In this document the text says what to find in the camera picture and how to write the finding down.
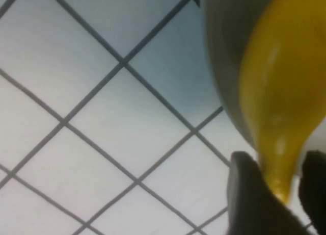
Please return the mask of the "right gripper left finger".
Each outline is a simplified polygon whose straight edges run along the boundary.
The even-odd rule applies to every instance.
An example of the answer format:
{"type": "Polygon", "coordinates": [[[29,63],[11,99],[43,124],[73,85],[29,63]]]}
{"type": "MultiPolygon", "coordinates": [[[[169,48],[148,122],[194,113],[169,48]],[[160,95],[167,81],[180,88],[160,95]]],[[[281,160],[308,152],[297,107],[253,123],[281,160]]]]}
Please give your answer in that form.
{"type": "Polygon", "coordinates": [[[256,161],[244,151],[231,155],[227,206],[227,234],[309,234],[269,190],[256,161]]]}

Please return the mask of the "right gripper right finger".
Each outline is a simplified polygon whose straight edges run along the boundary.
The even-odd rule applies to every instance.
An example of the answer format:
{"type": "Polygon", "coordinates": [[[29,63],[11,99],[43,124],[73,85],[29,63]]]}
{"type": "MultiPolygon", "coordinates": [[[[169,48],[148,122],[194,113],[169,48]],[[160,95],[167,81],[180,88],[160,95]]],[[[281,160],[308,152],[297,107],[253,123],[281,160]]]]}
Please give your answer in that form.
{"type": "Polygon", "coordinates": [[[325,154],[308,151],[302,165],[298,195],[318,234],[325,234],[325,154]]]}

